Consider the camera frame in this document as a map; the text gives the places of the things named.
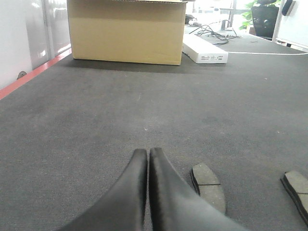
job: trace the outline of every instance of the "red floor trim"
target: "red floor trim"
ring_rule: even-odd
[[[31,79],[42,73],[43,71],[47,70],[49,67],[55,65],[60,60],[67,57],[69,54],[72,53],[72,49],[68,49],[67,51],[64,51],[63,53],[56,56],[54,59],[51,59],[50,61],[44,63],[42,66],[39,66],[38,68],[34,69],[30,73],[26,74],[24,77],[18,79],[14,83],[10,84],[9,86],[6,86],[5,88],[0,90],[0,100],[2,100],[4,97],[18,89],[20,86],[24,85],[25,83],[29,82]]]

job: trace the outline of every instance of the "gray carpet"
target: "gray carpet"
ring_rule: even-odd
[[[155,146],[188,182],[205,162],[224,187],[227,215],[245,227],[307,230],[279,181],[291,169],[308,177],[307,63],[65,58],[0,101],[0,230],[56,230],[108,190],[135,148]]]

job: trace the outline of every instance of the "potted plant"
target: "potted plant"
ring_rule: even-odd
[[[257,3],[257,0],[252,0],[250,3],[246,4],[245,5],[245,8],[247,9],[246,12],[242,13],[242,16],[243,18],[245,19],[243,22],[242,22],[242,25],[240,26],[240,30],[242,29],[247,29],[248,26],[252,25],[253,24],[253,21],[252,21],[252,13],[251,13],[251,8],[254,6],[254,4]],[[275,1],[274,3],[272,4],[269,4],[269,5],[275,5],[275,6],[280,6],[280,3],[281,3],[281,0],[277,0]]]

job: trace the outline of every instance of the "white panel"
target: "white panel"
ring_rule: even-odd
[[[0,89],[31,71],[31,59],[22,0],[0,1]]]
[[[45,0],[52,56],[71,47],[66,0]]]
[[[277,37],[286,42],[308,47],[308,0],[296,0],[289,16],[282,16]]]
[[[47,62],[48,45],[41,0],[23,0],[32,69]]]

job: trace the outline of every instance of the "black cable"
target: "black cable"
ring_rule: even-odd
[[[232,27],[232,30],[235,34],[235,36],[232,35],[222,35],[220,33],[215,32],[209,25],[214,24],[214,23],[210,23],[208,25],[201,25],[198,28],[196,28],[195,30],[193,30],[192,32],[190,32],[190,34],[192,34],[193,32],[197,31],[195,33],[195,35],[197,36],[202,36],[205,34],[209,34],[218,38],[219,40],[223,41],[223,42],[218,42],[218,43],[214,43],[213,45],[224,45],[227,44],[229,42],[230,39],[235,39],[235,38],[241,38],[241,36],[238,36],[237,33],[235,32],[235,30]]]

